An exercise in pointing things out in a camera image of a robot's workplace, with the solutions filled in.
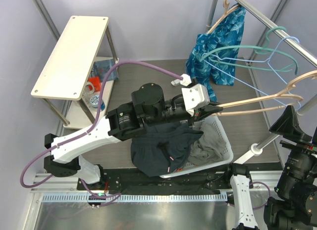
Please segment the blue book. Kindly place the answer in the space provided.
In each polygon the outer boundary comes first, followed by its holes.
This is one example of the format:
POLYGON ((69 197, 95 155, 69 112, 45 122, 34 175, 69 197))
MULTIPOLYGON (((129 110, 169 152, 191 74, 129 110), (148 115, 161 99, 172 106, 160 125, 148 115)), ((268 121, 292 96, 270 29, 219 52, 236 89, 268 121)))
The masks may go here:
MULTIPOLYGON (((115 64, 114 59, 101 59, 98 61, 95 61, 93 63, 91 72, 90 72, 90 78, 92 77, 98 77, 99 80, 102 82, 107 74, 107 72, 110 70, 110 68, 115 64)), ((113 70, 112 73, 109 75, 107 81, 115 81, 118 80, 118 71, 117 69, 113 70)))

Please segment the beige wooden hanger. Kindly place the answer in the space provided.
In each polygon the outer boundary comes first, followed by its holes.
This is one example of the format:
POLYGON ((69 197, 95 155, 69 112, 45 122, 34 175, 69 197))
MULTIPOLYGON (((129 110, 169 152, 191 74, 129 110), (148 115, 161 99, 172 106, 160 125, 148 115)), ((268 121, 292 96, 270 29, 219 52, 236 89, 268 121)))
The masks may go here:
POLYGON ((218 0, 212 0, 212 4, 211 4, 211 9, 210 9, 210 13, 209 13, 209 17, 208 17, 208 22, 206 25, 206 34, 210 34, 211 32, 213 32, 216 27, 232 12, 234 12, 236 9, 240 8, 241 5, 240 4, 235 4, 232 7, 230 6, 230 3, 228 2, 228 0, 223 0, 223 8, 224 8, 224 12, 223 15, 220 16, 220 18, 214 23, 212 23, 212 19, 215 13, 215 9, 216 9, 216 4, 217 4, 218 0))

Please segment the white side shelf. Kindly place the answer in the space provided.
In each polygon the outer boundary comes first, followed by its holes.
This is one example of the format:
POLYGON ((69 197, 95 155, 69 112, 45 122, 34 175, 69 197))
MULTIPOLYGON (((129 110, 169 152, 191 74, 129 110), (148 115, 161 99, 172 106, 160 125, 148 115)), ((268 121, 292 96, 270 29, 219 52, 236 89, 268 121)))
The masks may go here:
POLYGON ((85 84, 104 37, 115 63, 119 62, 108 17, 76 16, 68 20, 39 75, 31 96, 40 98, 59 117, 65 128, 82 129, 95 120, 96 110, 82 98, 85 84))

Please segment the metal clothes rack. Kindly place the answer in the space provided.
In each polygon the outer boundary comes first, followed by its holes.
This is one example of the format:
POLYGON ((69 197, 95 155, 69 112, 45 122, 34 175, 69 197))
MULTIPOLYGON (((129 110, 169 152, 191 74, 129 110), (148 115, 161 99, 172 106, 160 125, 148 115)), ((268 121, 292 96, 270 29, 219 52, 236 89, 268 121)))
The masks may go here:
MULTIPOLYGON (((250 12, 255 18, 257 18, 260 22, 262 22, 267 28, 272 29, 273 27, 277 27, 277 25, 271 20, 268 19, 265 15, 263 15, 260 11, 258 11, 255 7, 251 4, 246 2, 245 0, 235 0, 238 4, 244 7, 248 12, 250 12)), ((285 6, 289 0, 281 0, 278 6, 285 6)), ((290 36, 287 32, 283 32, 281 30, 276 30, 273 32, 278 35, 281 39, 290 36)), ((264 41, 261 41, 264 38, 264 34, 262 34, 261 39, 259 40, 259 45, 264 45, 264 41)), ((311 54, 308 50, 306 50, 300 42, 296 42, 294 39, 286 39, 284 40, 289 46, 291 46, 299 55, 301 55, 305 60, 307 60, 311 65, 317 68, 317 57, 311 54)), ((297 115, 303 116, 307 113, 312 107, 317 105, 317 94, 312 97, 309 101, 307 101, 303 106, 296 111, 297 115)), ((234 163, 244 164, 252 157, 260 156, 263 152, 263 149, 272 143, 275 139, 277 139, 279 135, 270 134, 265 140, 260 143, 253 143, 249 150, 244 153, 241 157, 239 157, 234 163)))

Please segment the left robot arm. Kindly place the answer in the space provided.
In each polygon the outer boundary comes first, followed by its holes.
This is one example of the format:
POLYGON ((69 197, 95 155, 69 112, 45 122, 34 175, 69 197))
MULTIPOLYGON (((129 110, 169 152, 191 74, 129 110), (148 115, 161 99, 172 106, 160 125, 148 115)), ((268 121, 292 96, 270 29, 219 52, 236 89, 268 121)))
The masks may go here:
POLYGON ((131 102, 109 111, 94 124, 63 137, 46 135, 50 155, 44 158, 44 169, 54 177, 78 177, 93 189, 105 186, 104 170, 83 158, 83 154, 97 147, 142 136, 146 128, 179 121, 192 124, 223 107, 211 102, 206 87, 190 85, 182 93, 165 100, 161 86, 142 85, 132 92, 131 102))

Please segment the dark navy shorts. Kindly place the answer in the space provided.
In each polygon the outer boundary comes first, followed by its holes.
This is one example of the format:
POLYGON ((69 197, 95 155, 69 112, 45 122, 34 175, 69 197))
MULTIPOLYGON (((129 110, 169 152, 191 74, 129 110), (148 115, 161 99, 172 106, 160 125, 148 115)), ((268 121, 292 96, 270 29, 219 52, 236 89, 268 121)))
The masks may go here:
POLYGON ((170 174, 186 164, 191 145, 202 135, 186 122, 146 126, 145 135, 132 139, 131 161, 148 177, 170 174))

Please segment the blue floral shorts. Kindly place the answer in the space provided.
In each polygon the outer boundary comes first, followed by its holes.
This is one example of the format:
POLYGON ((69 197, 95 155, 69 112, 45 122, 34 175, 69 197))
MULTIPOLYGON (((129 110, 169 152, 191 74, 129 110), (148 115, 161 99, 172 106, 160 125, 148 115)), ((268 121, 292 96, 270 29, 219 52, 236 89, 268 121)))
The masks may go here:
MULTIPOLYGON (((223 60, 217 63, 214 56, 200 61, 204 53, 224 46, 239 46, 242 41, 245 25, 246 9, 240 7, 229 14, 210 34, 197 35, 196 44, 185 63, 185 71, 191 78, 196 78, 199 84, 204 85, 211 101, 217 101, 211 81, 217 85, 233 86, 236 60, 223 60)), ((231 56, 237 59, 239 49, 222 50, 217 53, 219 57, 231 56)))

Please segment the white laundry basket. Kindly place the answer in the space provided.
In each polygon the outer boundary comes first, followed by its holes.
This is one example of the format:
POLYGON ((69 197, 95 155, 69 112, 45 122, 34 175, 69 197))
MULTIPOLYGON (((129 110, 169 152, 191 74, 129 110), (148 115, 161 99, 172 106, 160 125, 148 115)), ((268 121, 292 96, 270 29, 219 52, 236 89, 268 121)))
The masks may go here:
POLYGON ((233 151, 221 121, 209 116, 194 124, 194 129, 203 131, 203 136, 191 146, 187 163, 172 173, 161 175, 168 179, 205 169, 229 164, 233 160, 233 151))

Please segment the teal plastic hanger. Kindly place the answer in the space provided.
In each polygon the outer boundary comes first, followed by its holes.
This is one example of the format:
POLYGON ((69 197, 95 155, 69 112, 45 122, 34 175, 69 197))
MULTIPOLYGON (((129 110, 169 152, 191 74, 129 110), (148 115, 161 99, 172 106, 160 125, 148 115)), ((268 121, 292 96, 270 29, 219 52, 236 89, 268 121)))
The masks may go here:
POLYGON ((229 60, 238 60, 238 59, 234 58, 233 55, 231 55, 231 56, 229 56, 229 57, 228 57, 228 56, 224 56, 224 55, 223 55, 222 57, 219 57, 219 56, 217 55, 217 53, 218 53, 219 51, 222 51, 222 50, 234 51, 234 50, 237 50, 237 49, 240 49, 240 48, 251 48, 251 49, 253 49, 253 52, 254 52, 255 54, 258 54, 258 55, 265 55, 265 54, 271 52, 271 54, 269 55, 269 57, 268 57, 266 60, 263 60, 263 61, 262 61, 262 60, 261 60, 261 61, 255 61, 255 60, 253 60, 253 62, 257 62, 257 63, 267 63, 267 64, 270 66, 270 63, 269 63, 269 62, 270 62, 270 60, 272 59, 272 57, 274 56, 275 53, 279 53, 279 54, 282 54, 282 55, 284 55, 284 56, 290 58, 290 59, 293 61, 292 64, 290 64, 290 65, 288 65, 288 66, 282 68, 281 70, 274 70, 274 69, 272 68, 272 71, 274 71, 274 72, 290 72, 290 70, 286 70, 286 69, 289 68, 289 67, 292 66, 292 65, 295 65, 295 72, 294 72, 294 73, 295 73, 295 76, 297 76, 297 74, 298 74, 298 62, 297 62, 297 60, 296 60, 294 57, 292 57, 291 55, 289 55, 289 54, 287 54, 287 53, 285 53, 285 52, 279 51, 279 50, 278 50, 278 47, 279 47, 279 45, 280 45, 284 40, 286 40, 286 39, 294 39, 294 40, 295 40, 296 42, 298 42, 298 43, 299 43, 299 40, 298 40, 296 37, 287 36, 287 37, 281 39, 281 40, 279 41, 279 43, 277 44, 277 46, 276 46, 274 49, 269 48, 269 47, 268 47, 268 45, 269 45, 269 43, 270 43, 269 35, 270 35, 272 32, 276 32, 276 30, 281 30, 281 31, 283 31, 283 32, 287 32, 286 28, 284 28, 284 27, 282 27, 282 26, 273 27, 272 29, 269 29, 269 30, 267 31, 266 35, 265 35, 265 41, 266 41, 266 43, 265 43, 264 46, 241 46, 241 45, 239 45, 239 46, 224 46, 224 47, 216 48, 216 49, 214 49, 214 50, 212 50, 212 51, 210 51, 210 52, 204 53, 204 54, 202 55, 200 61, 204 60, 205 58, 207 58, 207 57, 209 57, 209 56, 214 56, 214 57, 216 57, 216 58, 218 59, 218 60, 216 61, 217 63, 223 63, 223 64, 225 64, 225 62, 222 62, 223 60, 227 60, 227 59, 229 59, 229 60))

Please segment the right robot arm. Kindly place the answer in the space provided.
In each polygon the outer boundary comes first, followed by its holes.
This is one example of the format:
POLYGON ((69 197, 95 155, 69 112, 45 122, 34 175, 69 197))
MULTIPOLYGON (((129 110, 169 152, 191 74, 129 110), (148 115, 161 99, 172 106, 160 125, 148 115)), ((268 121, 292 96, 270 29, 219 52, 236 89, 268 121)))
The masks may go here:
MULTIPOLYGON (((292 105, 285 108, 269 131, 283 136, 280 144, 290 154, 274 188, 278 198, 269 197, 264 206, 264 222, 269 230, 311 230, 317 225, 317 138, 302 131, 292 105)), ((233 191, 235 229, 259 229, 249 192, 248 167, 231 163, 223 177, 233 191)))

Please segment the grey cloth in basket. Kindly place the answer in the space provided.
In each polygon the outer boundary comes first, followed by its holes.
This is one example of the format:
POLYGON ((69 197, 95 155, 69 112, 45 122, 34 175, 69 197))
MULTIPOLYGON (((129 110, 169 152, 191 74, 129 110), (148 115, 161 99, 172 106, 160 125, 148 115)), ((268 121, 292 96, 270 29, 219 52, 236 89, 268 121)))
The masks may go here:
POLYGON ((203 123, 200 131, 203 135, 191 145, 188 161, 196 166, 222 161, 226 142, 218 135, 216 128, 211 124, 203 123))

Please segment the clear glass mug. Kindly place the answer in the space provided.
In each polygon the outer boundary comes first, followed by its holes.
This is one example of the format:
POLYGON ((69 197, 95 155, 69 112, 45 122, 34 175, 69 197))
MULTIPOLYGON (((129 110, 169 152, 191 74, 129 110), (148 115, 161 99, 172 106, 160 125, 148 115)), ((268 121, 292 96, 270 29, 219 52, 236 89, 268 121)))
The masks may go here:
POLYGON ((86 104, 89 104, 90 98, 94 94, 94 92, 95 92, 94 85, 91 82, 87 81, 82 93, 82 99, 84 100, 86 104))

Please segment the red box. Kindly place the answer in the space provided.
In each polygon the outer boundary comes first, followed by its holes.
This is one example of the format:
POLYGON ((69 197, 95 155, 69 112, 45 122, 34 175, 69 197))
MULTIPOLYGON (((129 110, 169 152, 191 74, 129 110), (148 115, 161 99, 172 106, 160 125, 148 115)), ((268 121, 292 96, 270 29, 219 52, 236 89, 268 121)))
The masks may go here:
POLYGON ((88 79, 88 82, 91 83, 91 85, 88 85, 89 89, 95 92, 99 92, 101 90, 101 81, 99 77, 91 77, 88 79))

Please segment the light blue hanger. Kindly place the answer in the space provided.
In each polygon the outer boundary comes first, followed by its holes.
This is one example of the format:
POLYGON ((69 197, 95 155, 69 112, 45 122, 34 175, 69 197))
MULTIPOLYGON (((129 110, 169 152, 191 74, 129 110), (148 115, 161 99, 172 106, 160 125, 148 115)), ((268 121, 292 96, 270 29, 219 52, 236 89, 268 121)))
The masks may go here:
MULTIPOLYGON (((270 54, 271 54, 271 52, 265 54, 266 58, 265 58, 264 60, 266 60, 266 59, 269 57, 270 54)), ((288 57, 286 57, 286 56, 284 56, 284 55, 282 55, 282 54, 279 54, 279 53, 275 53, 274 56, 272 57, 272 59, 275 59, 275 58, 288 58, 288 57)), ((239 59, 239 58, 237 58, 237 59, 238 59, 238 60, 236 60, 236 62, 238 62, 238 61, 248 62, 248 61, 243 60, 243 59, 239 59)), ((264 64, 265 67, 264 67, 264 68, 262 68, 262 67, 252 67, 252 69, 272 72, 272 73, 274 73, 283 83, 286 83, 286 81, 285 81, 285 80, 282 78, 282 76, 280 75, 281 72, 274 72, 274 71, 272 71, 272 68, 273 68, 274 70, 276 70, 276 69, 273 67, 273 65, 271 64, 272 59, 271 59, 270 62, 269 62, 269 63, 270 63, 270 66, 269 66, 267 63, 257 63, 257 62, 255 62, 256 64, 264 64)), ((291 72, 291 71, 294 71, 294 72, 295 72, 295 65, 290 66, 290 67, 287 68, 286 70, 290 70, 290 72, 291 72)), ((248 87, 250 87, 250 88, 252 88, 252 89, 258 91, 259 93, 264 94, 263 91, 261 91, 261 90, 255 88, 255 87, 253 87, 253 86, 247 84, 246 82, 244 82, 244 81, 242 81, 242 80, 240 80, 240 79, 238 79, 238 78, 236 78, 236 76, 234 77, 234 81, 239 81, 239 82, 241 82, 241 83, 247 85, 248 87)))

